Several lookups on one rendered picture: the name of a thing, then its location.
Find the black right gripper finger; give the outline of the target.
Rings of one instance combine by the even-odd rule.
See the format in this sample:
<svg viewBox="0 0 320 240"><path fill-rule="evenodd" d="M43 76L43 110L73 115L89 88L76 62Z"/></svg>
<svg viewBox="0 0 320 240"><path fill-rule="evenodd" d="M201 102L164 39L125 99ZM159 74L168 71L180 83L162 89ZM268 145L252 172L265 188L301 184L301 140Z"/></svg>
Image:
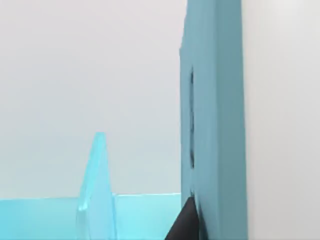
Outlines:
<svg viewBox="0 0 320 240"><path fill-rule="evenodd" d="M193 196L190 196L176 220L168 231L164 240L199 240L200 239L200 221L197 213L196 202Z"/></svg>

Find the light blue rack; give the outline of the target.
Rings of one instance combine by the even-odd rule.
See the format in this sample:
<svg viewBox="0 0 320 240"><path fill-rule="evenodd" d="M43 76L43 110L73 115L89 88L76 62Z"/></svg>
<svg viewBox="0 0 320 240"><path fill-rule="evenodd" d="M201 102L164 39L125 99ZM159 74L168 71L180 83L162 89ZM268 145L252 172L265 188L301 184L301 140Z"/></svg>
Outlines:
<svg viewBox="0 0 320 240"><path fill-rule="evenodd" d="M113 193L98 132L79 195L0 199L0 240L164 240L180 210L179 193Z"/></svg>

